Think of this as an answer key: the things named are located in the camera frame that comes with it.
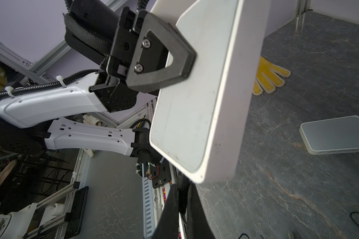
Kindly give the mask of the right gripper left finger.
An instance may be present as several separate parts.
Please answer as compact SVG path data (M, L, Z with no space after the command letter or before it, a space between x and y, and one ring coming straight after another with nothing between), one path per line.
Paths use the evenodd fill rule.
M164 210L153 239L177 239L179 234L179 192L176 184L170 187Z

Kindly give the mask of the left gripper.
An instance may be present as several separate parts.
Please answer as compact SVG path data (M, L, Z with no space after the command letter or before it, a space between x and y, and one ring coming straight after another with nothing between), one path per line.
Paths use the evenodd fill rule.
M139 36L133 31L136 13L121 11L105 70L91 92L110 113L135 106L139 92L150 93L188 78L196 51L179 30L147 11Z

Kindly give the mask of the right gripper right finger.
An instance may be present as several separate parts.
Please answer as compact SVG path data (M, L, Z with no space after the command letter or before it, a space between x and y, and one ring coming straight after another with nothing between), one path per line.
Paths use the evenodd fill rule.
M191 183L187 195L187 238L215 239L207 222L196 186Z

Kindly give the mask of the black power adapter with cable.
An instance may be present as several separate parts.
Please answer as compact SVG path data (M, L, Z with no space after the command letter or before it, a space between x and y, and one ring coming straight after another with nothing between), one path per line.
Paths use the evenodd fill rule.
M178 173L177 189L179 192L179 212L185 214L187 208L188 191L191 181L181 172Z

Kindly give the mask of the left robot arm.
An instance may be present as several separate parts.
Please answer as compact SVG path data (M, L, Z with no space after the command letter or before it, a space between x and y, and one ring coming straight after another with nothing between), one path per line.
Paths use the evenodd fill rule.
M84 113L119 112L139 93L157 96L185 80L196 52L168 22L138 1L118 15L101 1L66 1L66 43L96 64L53 82L0 91L0 146L27 155L66 148L112 151L157 164L149 126L108 128L70 119Z

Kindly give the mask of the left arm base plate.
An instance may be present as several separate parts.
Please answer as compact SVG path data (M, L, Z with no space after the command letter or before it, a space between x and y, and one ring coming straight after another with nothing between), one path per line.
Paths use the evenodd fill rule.
M149 163L144 164L144 176L151 181L154 189L170 183L172 181L172 177L169 162L164 159L155 166Z

